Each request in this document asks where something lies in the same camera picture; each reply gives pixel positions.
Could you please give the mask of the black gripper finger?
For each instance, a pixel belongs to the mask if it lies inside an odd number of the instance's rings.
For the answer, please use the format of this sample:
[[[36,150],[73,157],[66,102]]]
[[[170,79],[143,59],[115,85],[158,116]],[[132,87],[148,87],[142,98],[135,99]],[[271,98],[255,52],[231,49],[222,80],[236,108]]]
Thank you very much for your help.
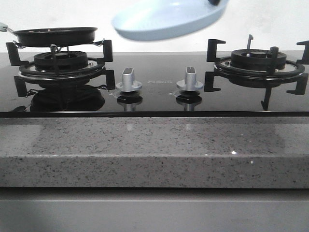
[[[217,6],[217,5],[219,5],[219,3],[220,3],[221,0],[208,0],[208,1],[209,1],[209,3],[210,3],[211,5]]]

